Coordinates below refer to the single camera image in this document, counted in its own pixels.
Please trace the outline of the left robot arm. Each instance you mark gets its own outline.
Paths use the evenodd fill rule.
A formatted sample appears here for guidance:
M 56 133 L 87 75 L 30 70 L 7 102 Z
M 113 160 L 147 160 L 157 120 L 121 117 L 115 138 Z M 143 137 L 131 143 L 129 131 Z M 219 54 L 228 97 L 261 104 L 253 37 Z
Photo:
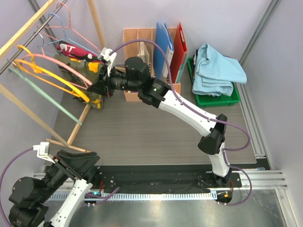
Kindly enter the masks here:
M 13 203 L 9 222 L 13 227 L 67 227 L 77 207 L 90 189 L 100 185 L 96 163 L 100 157 L 95 152 L 70 153 L 60 150 L 44 178 L 23 177 L 15 182 L 9 201 Z M 66 182 L 74 184 L 63 205 L 45 221 L 48 207 L 44 203 Z

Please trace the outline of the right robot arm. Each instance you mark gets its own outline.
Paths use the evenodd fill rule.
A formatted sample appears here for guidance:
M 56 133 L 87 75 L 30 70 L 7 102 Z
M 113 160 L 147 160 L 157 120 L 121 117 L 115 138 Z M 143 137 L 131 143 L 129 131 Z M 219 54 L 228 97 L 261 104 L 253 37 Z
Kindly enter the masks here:
M 231 181 L 231 169 L 222 152 L 227 121 L 224 114 L 216 116 L 203 112 L 174 92 L 172 86 L 151 77 L 149 66 L 139 57 L 131 57 L 125 61 L 125 72 L 117 70 L 109 58 L 100 57 L 100 60 L 98 78 L 88 88 L 89 92 L 112 96 L 115 90 L 136 91 L 143 103 L 180 118 L 202 136 L 198 148 L 210 158 L 214 183 L 225 187 Z

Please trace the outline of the colourful patterned trousers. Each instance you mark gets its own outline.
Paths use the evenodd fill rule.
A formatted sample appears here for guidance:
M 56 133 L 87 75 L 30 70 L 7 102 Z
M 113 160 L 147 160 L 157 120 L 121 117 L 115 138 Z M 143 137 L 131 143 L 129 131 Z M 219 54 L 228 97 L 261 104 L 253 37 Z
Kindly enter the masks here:
M 194 56 L 193 56 L 193 79 L 194 79 L 194 83 L 198 84 L 198 85 L 202 85 L 202 78 L 199 75 L 199 73 L 196 72 L 196 69 L 199 69 L 199 64 L 201 61 L 202 57 L 200 54 L 200 50 L 196 49 Z

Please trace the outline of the yellow hanger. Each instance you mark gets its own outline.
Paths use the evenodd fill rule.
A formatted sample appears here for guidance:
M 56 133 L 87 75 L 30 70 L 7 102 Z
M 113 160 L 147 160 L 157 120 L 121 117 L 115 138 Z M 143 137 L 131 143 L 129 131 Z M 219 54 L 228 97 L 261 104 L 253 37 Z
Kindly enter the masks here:
M 20 50 L 24 50 L 26 51 L 28 54 L 30 55 L 33 55 L 33 53 L 31 53 L 26 47 L 22 46 L 22 45 L 17 45 L 17 48 Z M 75 85 L 73 83 L 70 83 L 66 80 L 64 80 L 63 78 L 57 76 L 56 74 L 36 65 L 35 63 L 35 58 L 34 57 L 31 57 L 31 62 L 28 62 L 28 61 L 25 61 L 25 60 L 22 60 L 22 59 L 15 59 L 13 61 L 23 72 L 26 72 L 28 73 L 29 75 L 32 75 L 54 87 L 57 87 L 75 97 L 78 97 L 78 98 L 82 98 L 86 103 L 89 102 L 89 98 L 79 89 L 80 86 L 78 85 Z M 59 85 L 49 81 L 49 80 L 46 80 L 40 76 L 38 76 L 37 74 L 42 74 L 42 75 L 47 75 L 49 77 L 52 77 L 52 78 L 55 78 L 56 80 L 60 81 L 61 83 L 65 84 L 66 86 L 68 86 L 71 90 L 67 90 L 63 87 L 60 87 Z

